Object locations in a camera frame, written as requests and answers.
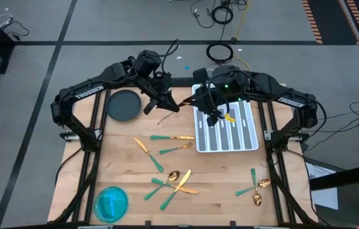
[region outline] cable coil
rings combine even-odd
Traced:
[[[212,57],[212,55],[210,54],[210,49],[214,46],[223,46],[223,47],[227,48],[230,51],[230,56],[226,59],[216,59],[216,58]],[[212,60],[216,64],[221,65],[221,64],[226,64],[226,63],[230,62],[233,59],[234,52],[233,52],[233,49],[231,48],[231,46],[219,42],[219,43],[209,45],[206,49],[206,55],[210,60]]]

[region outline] white paper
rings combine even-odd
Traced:
[[[317,165],[312,165],[310,163],[306,163],[306,166],[308,167],[310,179],[326,176],[336,172]],[[337,188],[312,191],[312,199],[317,205],[329,207],[335,210],[339,209],[339,203],[337,201]]]

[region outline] utensil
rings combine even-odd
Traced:
[[[270,183],[271,183],[271,182],[270,182],[269,179],[262,179],[262,180],[260,180],[260,181],[258,182],[258,187],[260,187],[260,188],[265,188],[265,187],[267,187]],[[255,188],[255,187],[246,188],[246,189],[244,189],[244,190],[236,191],[236,196],[239,196],[239,195],[241,195],[241,194],[243,194],[243,193],[245,193],[245,192],[248,192],[248,191],[250,191],[250,190],[253,189],[253,188]]]
[[[154,183],[154,184],[163,184],[164,183],[163,181],[161,181],[159,179],[156,179],[156,178],[152,178],[151,182]],[[164,185],[168,186],[168,187],[171,187],[171,188],[177,188],[176,185],[173,185],[173,184],[170,184],[170,183],[166,183]],[[179,191],[182,191],[184,193],[189,193],[189,194],[198,194],[199,193],[199,191],[192,190],[190,188],[184,188],[184,187],[180,187]]]
[[[257,187],[255,187],[255,194],[253,196],[253,201],[257,207],[261,205],[262,198],[261,195],[258,193]]]
[[[158,171],[163,172],[164,168],[162,167],[162,165],[160,165],[155,158],[148,152],[148,149],[146,148],[146,146],[144,145],[144,143],[142,143],[139,139],[137,139],[136,137],[134,137],[134,141],[142,148],[142,150],[144,150],[144,152],[149,156],[149,158],[151,158],[152,162],[154,162],[156,168],[158,169]]]
[[[173,148],[173,149],[162,149],[159,151],[160,154],[164,154],[164,153],[168,153],[168,152],[171,152],[171,151],[174,151],[174,150],[177,150],[177,149],[189,149],[191,146],[193,146],[193,142],[189,142],[189,143],[186,143],[182,146],[179,146],[179,147],[176,147],[176,148]]]
[[[173,198],[173,196],[175,196],[176,192],[179,190],[179,188],[182,187],[182,185],[184,185],[184,183],[187,181],[187,179],[189,178],[189,176],[191,175],[192,170],[189,169],[185,176],[182,178],[182,180],[180,181],[180,183],[178,184],[177,188],[175,189],[175,191],[173,191],[173,193],[167,198],[167,200],[165,202],[163,202],[161,204],[161,206],[159,207],[159,209],[161,209],[161,211],[164,211],[165,208],[168,206],[169,202],[171,201],[171,199]]]
[[[151,140],[158,139],[179,139],[179,140],[194,140],[193,136],[180,135],[180,136],[161,136],[161,135],[152,135]]]
[[[251,169],[251,176],[253,176],[254,187],[257,186],[257,178],[255,177],[255,168]]]
[[[168,175],[168,179],[162,183],[158,188],[156,188],[154,191],[148,193],[147,195],[144,196],[144,200],[149,200],[160,188],[162,188],[162,186],[164,186],[165,184],[167,184],[167,182],[174,182],[178,179],[179,177],[179,171],[173,171]]]

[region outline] black plate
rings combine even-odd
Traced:
[[[107,114],[112,119],[128,121],[140,113],[141,99],[131,90],[120,90],[110,96],[106,106]]]

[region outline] yellow cable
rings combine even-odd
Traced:
[[[241,26],[243,25],[244,18],[245,18],[245,15],[247,14],[248,9],[250,9],[250,3],[247,3],[247,5],[246,5],[246,7],[245,7],[245,9],[244,9],[243,17],[241,18],[241,22],[240,22],[240,24],[238,25],[238,29],[237,29],[237,33],[236,33],[235,38],[238,37],[238,33],[240,32],[240,28],[241,28]]]
[[[245,15],[247,14],[247,11],[250,9],[251,1],[252,1],[252,0],[249,0],[249,1],[247,2],[247,6],[246,6],[245,9],[244,9],[243,17],[241,18],[241,22],[240,22],[240,24],[238,25],[237,33],[236,33],[236,36],[235,36],[236,39],[237,39],[237,37],[238,37],[238,34],[240,33],[241,26],[243,25]],[[239,58],[239,56],[237,56],[237,52],[235,52],[234,50],[233,50],[233,53],[234,53],[234,56],[236,57],[236,59],[237,59],[238,61],[240,61],[241,63],[243,63],[245,66],[247,66],[247,69],[248,69],[249,71],[251,71],[250,65],[249,65],[247,62],[245,62],[243,59]]]

